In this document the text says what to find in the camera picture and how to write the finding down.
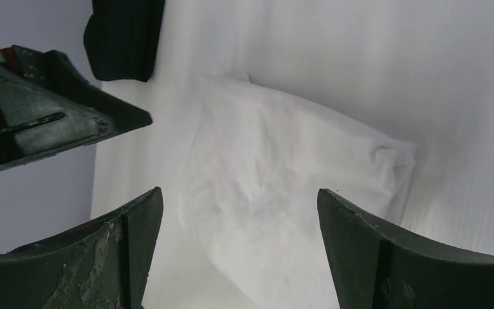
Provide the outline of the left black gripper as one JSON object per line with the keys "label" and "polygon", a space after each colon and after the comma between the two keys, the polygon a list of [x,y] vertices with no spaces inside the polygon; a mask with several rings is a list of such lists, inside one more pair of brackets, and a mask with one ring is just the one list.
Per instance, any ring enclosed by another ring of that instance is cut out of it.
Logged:
{"label": "left black gripper", "polygon": [[149,112],[91,85],[60,51],[0,49],[0,171],[151,124]]}

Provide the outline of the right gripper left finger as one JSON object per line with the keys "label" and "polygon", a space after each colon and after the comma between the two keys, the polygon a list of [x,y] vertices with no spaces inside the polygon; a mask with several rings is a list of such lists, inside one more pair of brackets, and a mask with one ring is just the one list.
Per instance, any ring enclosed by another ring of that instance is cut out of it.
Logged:
{"label": "right gripper left finger", "polygon": [[0,308],[141,308],[162,217],[156,187],[107,214],[0,254]]}

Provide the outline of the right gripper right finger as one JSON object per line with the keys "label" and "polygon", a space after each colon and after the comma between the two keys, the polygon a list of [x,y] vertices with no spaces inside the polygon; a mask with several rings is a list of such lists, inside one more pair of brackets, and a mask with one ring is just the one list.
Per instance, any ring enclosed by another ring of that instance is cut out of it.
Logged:
{"label": "right gripper right finger", "polygon": [[341,308],[494,308],[494,256],[411,232],[329,189],[317,210]]}

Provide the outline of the white t shirt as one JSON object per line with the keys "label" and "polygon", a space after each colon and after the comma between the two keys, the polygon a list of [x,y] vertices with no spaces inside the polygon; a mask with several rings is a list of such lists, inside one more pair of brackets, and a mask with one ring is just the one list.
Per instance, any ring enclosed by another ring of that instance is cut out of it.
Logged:
{"label": "white t shirt", "polygon": [[397,222],[416,146],[309,100],[204,75],[178,217],[260,308],[337,308],[316,200],[322,188]]}

